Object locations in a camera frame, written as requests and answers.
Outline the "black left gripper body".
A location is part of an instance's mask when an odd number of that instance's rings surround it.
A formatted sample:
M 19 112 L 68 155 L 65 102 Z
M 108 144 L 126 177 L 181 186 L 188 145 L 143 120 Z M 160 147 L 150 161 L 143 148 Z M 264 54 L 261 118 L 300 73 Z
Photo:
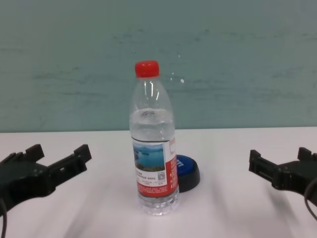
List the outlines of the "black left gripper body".
M 46 166 L 33 162 L 8 162 L 0 165 L 0 198 L 7 211 L 26 200 L 46 197 L 55 188 Z

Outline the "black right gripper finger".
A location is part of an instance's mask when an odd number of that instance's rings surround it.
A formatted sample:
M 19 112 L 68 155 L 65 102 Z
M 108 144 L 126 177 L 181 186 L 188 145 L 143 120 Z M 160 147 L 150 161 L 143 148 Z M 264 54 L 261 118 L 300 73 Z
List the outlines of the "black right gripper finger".
M 317 154 L 313 153 L 309 149 L 305 147 L 300 147 L 298 151 L 298 160 L 299 161 L 305 161 L 305 162 L 311 162 L 311 161 L 317 161 Z
M 269 181 L 275 189 L 283 189 L 282 166 L 262 158 L 256 150 L 250 151 L 249 171 Z

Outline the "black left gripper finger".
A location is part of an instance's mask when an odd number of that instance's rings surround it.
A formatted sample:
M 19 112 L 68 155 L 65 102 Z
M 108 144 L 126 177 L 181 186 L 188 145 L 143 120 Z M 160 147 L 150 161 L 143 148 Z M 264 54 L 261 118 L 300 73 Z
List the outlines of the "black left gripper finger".
M 86 163 L 92 156 L 88 144 L 83 144 L 74 153 L 48 167 L 54 185 L 61 185 L 87 170 Z
M 1 174 L 44 174 L 45 166 L 37 162 L 44 158 L 40 144 L 35 144 L 25 152 L 11 153 L 0 162 Z

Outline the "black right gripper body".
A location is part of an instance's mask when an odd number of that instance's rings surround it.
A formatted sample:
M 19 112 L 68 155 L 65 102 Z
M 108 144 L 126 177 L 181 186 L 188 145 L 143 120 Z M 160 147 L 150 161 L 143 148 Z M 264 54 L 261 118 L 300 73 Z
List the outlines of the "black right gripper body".
M 278 190 L 304 195 L 310 182 L 316 178 L 316 161 L 293 161 L 278 166 Z

